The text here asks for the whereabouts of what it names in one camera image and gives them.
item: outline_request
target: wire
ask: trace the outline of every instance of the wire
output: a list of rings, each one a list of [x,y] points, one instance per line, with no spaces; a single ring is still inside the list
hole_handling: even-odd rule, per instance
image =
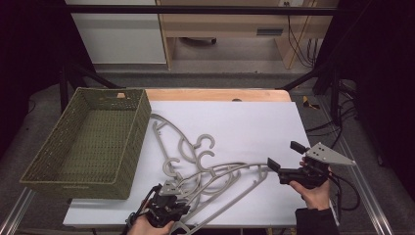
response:
[[[308,43],[307,43],[307,59],[308,61],[311,63],[311,65],[314,67],[315,66],[315,62],[316,62],[316,55],[317,55],[317,43],[318,43],[318,38],[314,38],[314,49],[313,49],[313,53],[312,55],[310,55],[310,51],[311,51],[311,42],[313,39],[308,39]]]
[[[350,95],[349,92],[347,90],[344,89],[339,89],[339,93],[344,95],[346,98],[348,98],[349,100],[353,100],[354,99],[354,95]]]
[[[335,130],[329,131],[329,132],[324,133],[324,134],[313,134],[313,135],[309,135],[309,134],[307,134],[307,136],[312,136],[312,137],[316,137],[316,136],[325,136],[325,135],[329,135],[329,134],[331,134],[331,133],[334,133],[334,132],[336,132],[336,131],[338,131],[338,130],[340,130],[340,129],[339,129],[339,128],[337,128],[337,129],[335,129]]]
[[[356,187],[350,181],[346,180],[345,178],[343,178],[341,176],[338,176],[338,175],[336,175],[333,172],[331,172],[331,173],[333,175],[335,175],[338,179],[340,179],[341,181],[343,181],[344,183],[346,183],[348,186],[350,186],[351,189],[354,191],[354,194],[356,195],[356,204],[353,207],[351,207],[351,208],[341,208],[341,209],[343,211],[348,211],[348,212],[356,210],[360,206],[360,204],[361,204],[360,195],[359,195]]]
[[[296,53],[297,57],[299,58],[301,64],[303,66],[307,67],[307,68],[312,68],[310,62],[305,58],[304,54],[302,53],[302,50],[300,48],[300,44],[297,42],[296,36],[294,35],[294,33],[293,33],[292,29],[291,29],[290,16],[287,16],[287,19],[288,19],[288,42],[290,43],[291,47],[293,48],[294,52]],[[294,40],[296,41],[297,48],[300,51],[300,54],[301,54],[302,59],[301,59],[299,53],[297,52],[297,49],[293,46],[293,43],[291,42],[291,35],[294,37]]]
[[[339,131],[339,133],[337,134],[335,141],[334,141],[334,142],[333,142],[333,144],[330,146],[330,148],[331,148],[331,149],[333,149],[333,148],[336,146],[336,144],[337,144],[337,142],[339,141],[340,136],[342,135],[342,132],[343,132],[342,108],[338,108],[338,112],[339,112],[338,117],[340,117],[340,118],[339,118],[339,127],[340,127],[340,131]]]
[[[28,100],[28,101],[33,103],[33,107],[31,107],[31,109],[27,112],[27,115],[30,114],[34,110],[34,108],[36,108],[36,102],[34,100]]]
[[[342,185],[340,184],[339,180],[336,180],[330,173],[327,175],[327,177],[336,185],[338,188],[338,192],[336,194],[337,196],[337,216],[338,221],[340,222],[342,220],[342,199],[343,199],[343,189]]]
[[[355,97],[356,96],[356,92],[354,90],[350,89],[349,87],[347,87],[342,81],[340,82],[339,89],[340,89],[340,91],[345,92],[350,97]]]
[[[342,113],[341,114],[341,118],[342,117],[344,117],[345,115],[347,115],[348,113],[350,113],[352,110],[354,110],[355,109],[355,107],[352,107],[352,108],[350,108],[350,109],[347,109],[344,113]],[[319,129],[322,129],[322,128],[325,128],[325,127],[328,127],[328,126],[330,126],[331,124],[333,124],[334,123],[334,121],[333,120],[331,120],[331,121],[329,121],[329,122],[326,122],[326,123],[324,123],[324,124],[321,124],[321,125],[318,125],[318,126],[316,126],[316,127],[312,127],[312,128],[309,128],[309,129],[307,129],[305,132],[311,132],[311,131],[315,131],[315,130],[319,130]]]
[[[348,102],[352,102],[353,104],[354,104],[354,99],[353,98],[351,98],[351,99],[348,99],[348,100],[345,100],[345,101],[343,101],[341,104],[340,104],[340,106],[341,107],[343,107],[345,104],[347,104]]]
[[[129,226],[128,223],[133,224],[133,222],[137,219],[138,216],[142,215],[140,214],[141,210],[146,206],[147,201],[149,200],[150,196],[158,191],[161,188],[161,185],[158,186],[154,186],[150,192],[147,194],[146,198],[141,202],[140,208],[137,210],[136,213],[133,213],[132,216],[130,216],[128,219],[130,219],[130,221],[128,221],[128,219],[126,220],[127,224],[125,224],[124,229],[122,230],[121,235],[126,235],[128,233],[129,230]]]

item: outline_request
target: hand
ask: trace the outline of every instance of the hand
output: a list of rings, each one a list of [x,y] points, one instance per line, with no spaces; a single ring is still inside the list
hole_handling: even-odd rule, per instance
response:
[[[174,221],[169,222],[163,228],[153,227],[145,215],[139,216],[127,235],[166,235],[169,233]]]
[[[326,180],[320,187],[313,189],[306,189],[294,180],[290,182],[290,186],[302,195],[308,209],[318,209],[319,211],[322,211],[330,207],[329,180]]]

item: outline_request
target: wicker basket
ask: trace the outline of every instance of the wicker basket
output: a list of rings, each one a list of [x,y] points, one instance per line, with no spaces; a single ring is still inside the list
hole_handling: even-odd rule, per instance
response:
[[[21,184],[53,197],[127,199],[150,113],[145,90],[78,88]]]

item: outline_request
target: white tabletop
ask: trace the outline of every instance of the white tabletop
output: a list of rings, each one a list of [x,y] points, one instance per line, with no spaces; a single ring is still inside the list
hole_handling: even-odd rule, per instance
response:
[[[153,101],[153,114],[175,124],[192,142],[202,134],[214,137],[211,149],[215,157],[204,156],[203,165],[230,162],[264,163],[271,158],[283,168],[297,168],[301,155],[290,149],[297,141],[308,147],[297,106],[293,102],[183,102]],[[136,212],[153,186],[170,179],[162,171],[164,156],[150,119],[136,175],[128,200],[74,199],[64,225],[100,227],[123,225]],[[177,140],[165,141],[170,135],[160,133],[167,149],[177,149]],[[202,150],[208,150],[208,142]],[[238,182],[210,203],[188,224],[198,224],[250,187],[257,174],[254,168],[241,170]],[[296,224],[295,210],[304,201],[290,186],[280,185],[276,173],[267,178],[238,203],[217,218],[209,227],[270,227]]]

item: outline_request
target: black curtain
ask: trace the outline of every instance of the black curtain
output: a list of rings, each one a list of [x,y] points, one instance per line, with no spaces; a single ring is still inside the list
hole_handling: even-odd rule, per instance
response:
[[[95,71],[69,12],[50,11],[64,0],[0,1],[0,157],[28,111],[29,97],[59,82],[63,66]],[[67,70],[70,84],[86,86],[82,75]]]
[[[342,1],[343,7],[363,2]],[[373,0],[342,45],[340,79],[357,85],[356,106],[383,165],[390,166],[415,200],[415,1]],[[334,18],[318,63],[329,58],[351,18]],[[319,83],[330,80],[321,76]]]

